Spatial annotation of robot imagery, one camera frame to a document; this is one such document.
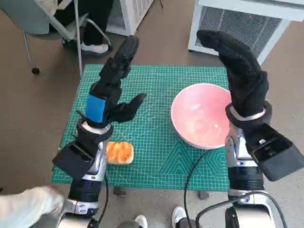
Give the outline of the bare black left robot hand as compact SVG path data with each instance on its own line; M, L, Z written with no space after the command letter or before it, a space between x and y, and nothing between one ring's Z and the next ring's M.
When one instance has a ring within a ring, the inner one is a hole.
M112 122L124 123L132 120L146 93L140 93L129 103L118 103L122 94L121 80L131 71L131 61L137 52L139 39L128 36L114 57L109 57L99 73L100 79L92 84L85 109L89 126L103 128Z

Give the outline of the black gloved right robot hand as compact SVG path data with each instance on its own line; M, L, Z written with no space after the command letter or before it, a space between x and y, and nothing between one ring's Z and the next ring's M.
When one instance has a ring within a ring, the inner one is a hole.
M199 30L197 38L203 47L218 52L227 71L232 106L236 112L242 117L262 112L269 82L267 73L250 48L221 31Z

